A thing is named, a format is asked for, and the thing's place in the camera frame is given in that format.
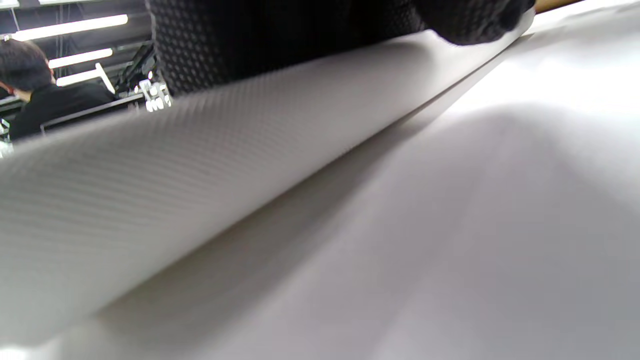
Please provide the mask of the person's left hand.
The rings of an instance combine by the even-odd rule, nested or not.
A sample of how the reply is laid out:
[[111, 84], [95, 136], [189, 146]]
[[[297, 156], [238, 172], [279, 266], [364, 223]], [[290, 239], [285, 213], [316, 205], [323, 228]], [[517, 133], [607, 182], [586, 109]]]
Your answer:
[[425, 30], [493, 43], [533, 0], [147, 0], [158, 71], [174, 96]]

